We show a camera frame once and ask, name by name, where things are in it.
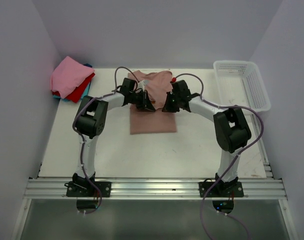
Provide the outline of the dusty pink printed t shirt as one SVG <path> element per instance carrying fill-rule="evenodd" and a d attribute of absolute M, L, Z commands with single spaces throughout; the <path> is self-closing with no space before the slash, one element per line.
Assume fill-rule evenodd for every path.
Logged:
<path fill-rule="evenodd" d="M 175 114 L 162 112 L 166 101 L 167 92 L 172 91 L 171 71 L 143 73 L 139 70 L 128 73 L 128 78 L 137 80 L 149 80 L 148 96 L 156 109 L 155 112 L 144 112 L 136 109 L 135 105 L 130 106 L 130 134 L 159 134 L 177 132 Z"/>

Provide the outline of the teal t shirt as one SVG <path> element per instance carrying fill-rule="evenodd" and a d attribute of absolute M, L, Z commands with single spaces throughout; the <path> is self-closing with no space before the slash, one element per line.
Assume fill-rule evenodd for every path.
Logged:
<path fill-rule="evenodd" d="M 71 57 L 64 58 L 55 68 L 50 78 L 54 97 L 77 103 L 88 92 L 94 69 L 88 64 L 81 64 Z"/>

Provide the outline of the red t shirt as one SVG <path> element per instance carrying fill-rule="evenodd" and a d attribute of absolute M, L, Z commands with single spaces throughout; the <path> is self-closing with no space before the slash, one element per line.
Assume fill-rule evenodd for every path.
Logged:
<path fill-rule="evenodd" d="M 60 93 L 58 91 L 52 92 L 53 98 L 62 99 L 65 102 L 77 103 L 79 100 L 81 100 L 84 96 L 86 96 L 89 93 L 91 81 L 94 76 L 95 74 L 92 73 L 87 78 L 85 78 L 85 80 L 77 88 L 75 88 L 74 91 L 71 94 L 69 94 L 66 98 L 61 98 Z"/>

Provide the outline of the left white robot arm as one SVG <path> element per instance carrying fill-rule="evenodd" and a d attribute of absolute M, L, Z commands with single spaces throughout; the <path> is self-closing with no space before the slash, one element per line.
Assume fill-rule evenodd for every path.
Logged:
<path fill-rule="evenodd" d="M 102 97 L 85 96 L 73 122 L 73 130 L 79 135 L 80 157 L 72 182 L 84 196 L 91 196 L 96 189 L 95 152 L 99 135 L 103 132 L 107 112 L 127 104 L 143 112 L 155 112 L 146 90 L 135 90 L 135 80 L 125 78 L 114 92 Z"/>

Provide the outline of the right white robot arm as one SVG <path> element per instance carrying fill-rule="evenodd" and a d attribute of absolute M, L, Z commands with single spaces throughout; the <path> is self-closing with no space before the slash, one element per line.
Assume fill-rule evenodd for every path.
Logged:
<path fill-rule="evenodd" d="M 200 94 L 190 92 L 184 80 L 172 82 L 171 85 L 172 91 L 167 93 L 162 111 L 176 113 L 185 110 L 210 120 L 214 124 L 216 141 L 222 150 L 215 182 L 205 180 L 201 187 L 208 193 L 228 195 L 232 187 L 238 183 L 239 152 L 251 139 L 251 131 L 242 109 L 239 107 L 221 109 L 205 103 Z"/>

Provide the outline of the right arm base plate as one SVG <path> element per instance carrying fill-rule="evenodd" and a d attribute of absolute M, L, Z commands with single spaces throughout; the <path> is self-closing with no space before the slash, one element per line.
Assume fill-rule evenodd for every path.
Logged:
<path fill-rule="evenodd" d="M 214 183 L 215 181 L 212 181 L 209 178 L 198 183 L 199 194 L 201 198 L 204 197 L 205 193 L 209 189 L 210 191 L 206 195 L 209 198 L 244 197 L 242 183 L 238 181 L 238 178 L 230 182 L 223 182 L 222 180 L 220 180 L 220 182 L 218 182 L 214 187 L 212 187 Z"/>

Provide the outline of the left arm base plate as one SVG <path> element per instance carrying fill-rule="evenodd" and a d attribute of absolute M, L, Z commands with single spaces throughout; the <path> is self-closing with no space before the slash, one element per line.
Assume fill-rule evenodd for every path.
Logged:
<path fill-rule="evenodd" d="M 98 195 L 97 190 L 90 184 L 87 188 L 78 186 L 72 181 L 65 183 L 64 186 L 67 188 L 66 196 L 67 197 L 102 197 L 109 198 L 112 183 L 109 181 L 96 181 L 95 186 L 101 191 L 101 194 Z"/>

